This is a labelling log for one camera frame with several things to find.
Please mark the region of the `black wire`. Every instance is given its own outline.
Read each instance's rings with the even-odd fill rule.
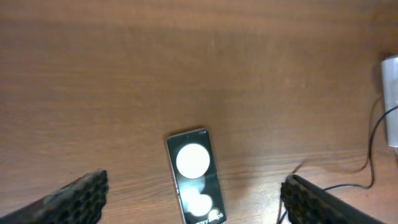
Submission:
[[[362,188],[362,189],[370,189],[370,188],[373,187],[373,185],[374,185],[374,166],[373,166],[372,148],[373,148],[373,139],[374,139],[374,135],[375,135],[376,130],[377,130],[377,128],[379,127],[381,121],[383,121],[384,118],[386,118],[386,116],[387,116],[389,113],[391,113],[392,111],[394,111],[394,110],[396,110],[396,109],[398,109],[398,106],[395,106],[395,107],[393,107],[393,108],[387,110],[387,111],[378,119],[378,121],[377,121],[376,124],[374,125],[373,130],[372,130],[372,133],[371,133],[371,135],[370,135],[370,137],[369,137],[368,157],[366,158],[366,163],[365,163],[365,165],[364,165],[363,167],[365,168],[366,165],[367,165],[368,162],[369,162],[369,166],[370,166],[370,168],[371,168],[371,183],[370,183],[368,186],[363,186],[363,185],[360,185],[360,184],[338,184],[338,185],[334,185],[334,186],[331,186],[331,187],[327,187],[327,188],[325,188],[325,189],[323,189],[323,190],[326,191],[326,190],[336,189],[336,188],[339,188],[339,187],[359,187],[359,188]],[[277,222],[278,224],[282,223],[282,221],[284,220],[286,214],[287,214],[287,210],[284,212],[284,214],[282,215],[282,217],[280,218],[280,220]]]

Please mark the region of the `smartphone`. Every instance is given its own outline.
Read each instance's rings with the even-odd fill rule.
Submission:
[[[170,136],[167,147],[184,222],[224,223],[226,214],[208,130]]]

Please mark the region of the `white circle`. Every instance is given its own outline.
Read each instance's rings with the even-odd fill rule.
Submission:
[[[177,155],[178,171],[186,178],[196,179],[203,174],[210,165],[210,156],[207,150],[199,144],[187,144]]]
[[[188,210],[196,217],[206,215],[213,205],[209,195],[195,195],[190,199]]]

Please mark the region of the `wooden table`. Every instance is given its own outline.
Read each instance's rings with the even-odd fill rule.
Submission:
[[[107,169],[101,223],[181,223],[164,137],[210,130],[228,223],[275,223],[280,183],[367,184],[385,1],[5,0],[0,7],[0,215]],[[374,117],[382,113],[375,106]],[[371,190],[332,193],[398,220],[383,128]]]

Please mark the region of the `white cylinder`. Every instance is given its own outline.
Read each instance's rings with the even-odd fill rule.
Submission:
[[[381,62],[386,111],[398,105],[398,56]],[[398,147],[398,110],[387,115],[388,145]]]

